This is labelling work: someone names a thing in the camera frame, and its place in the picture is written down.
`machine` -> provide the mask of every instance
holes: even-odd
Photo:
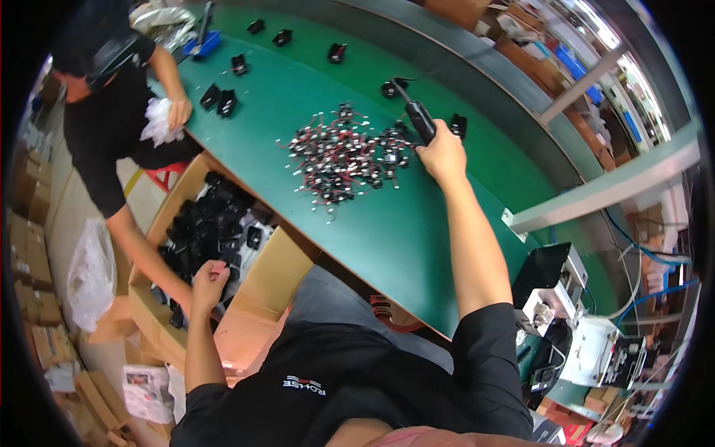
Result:
[[[553,380],[537,382],[553,384],[558,376],[576,385],[629,389],[643,370],[646,339],[624,335],[608,318],[586,314],[581,294],[587,281],[588,273],[569,242],[532,250],[519,271],[512,287],[517,326],[543,337],[550,325],[563,319],[572,334],[566,358],[547,368]]]

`plastic sheet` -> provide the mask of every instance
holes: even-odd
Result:
[[[196,37],[192,28],[196,17],[181,7],[150,9],[137,17],[132,25],[142,34],[151,37],[169,53]]]
[[[184,130],[177,127],[174,130],[169,128],[169,110],[172,102],[169,99],[149,98],[147,102],[147,113],[144,115],[149,119],[149,124],[142,130],[141,141],[146,139],[154,140],[154,147],[163,143],[170,143],[178,139],[184,139]]]
[[[112,239],[103,220],[90,219],[79,237],[67,273],[67,300],[72,320],[87,332],[109,310],[117,286]]]

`red stool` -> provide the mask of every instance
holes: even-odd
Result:
[[[189,165],[189,162],[178,162],[178,163],[173,163],[170,164],[167,167],[163,167],[160,170],[144,170],[144,172],[147,173],[147,176],[152,179],[152,181],[155,183],[156,186],[161,188],[162,191],[166,192],[167,194],[169,193],[169,175],[172,172],[176,172],[177,175],[181,175],[184,170],[186,169],[186,166]],[[159,174],[164,173],[164,179],[160,180],[159,179]]]

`metal bar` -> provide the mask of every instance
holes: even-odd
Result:
[[[635,320],[623,320],[621,321],[622,325],[657,325],[661,323],[675,323],[677,321],[680,321],[680,318],[683,316],[682,313],[672,313],[670,315],[665,315],[665,316],[658,316],[658,317],[645,317],[645,318],[640,318],[636,322]]]
[[[673,382],[635,382],[631,386],[631,391],[658,391],[658,390],[669,390],[673,386]]]
[[[673,139],[611,172],[544,203],[504,217],[516,234],[546,228],[602,210],[681,174],[700,161],[698,124],[688,123]]]
[[[541,112],[538,116],[538,120],[541,121],[541,124],[547,125],[549,121],[556,118],[556,115],[563,112],[566,107],[572,105],[574,101],[582,97],[583,94],[586,93],[586,90],[591,88],[593,84],[598,82],[601,76],[608,73],[608,71],[616,65],[618,58],[623,56],[623,53],[626,51],[628,51],[626,45],[620,44],[606,53],[581,79],[576,81],[574,85],[569,87],[562,94],[558,95],[551,105]]]

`blue plastic bin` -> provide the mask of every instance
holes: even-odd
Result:
[[[566,65],[566,68],[571,72],[571,76],[578,81],[586,74],[586,68],[576,60],[575,57],[571,56],[571,52],[563,44],[559,44],[554,50],[553,54],[561,61],[562,64]],[[589,87],[586,90],[586,94],[591,98],[594,104],[598,105],[603,100],[601,92],[595,87]]]
[[[206,57],[218,48],[221,43],[221,32],[220,31],[209,31],[206,34],[206,41],[201,46],[201,51],[199,51],[199,56]],[[188,44],[184,45],[184,56],[191,54],[191,50],[196,46],[196,39],[191,40]]]

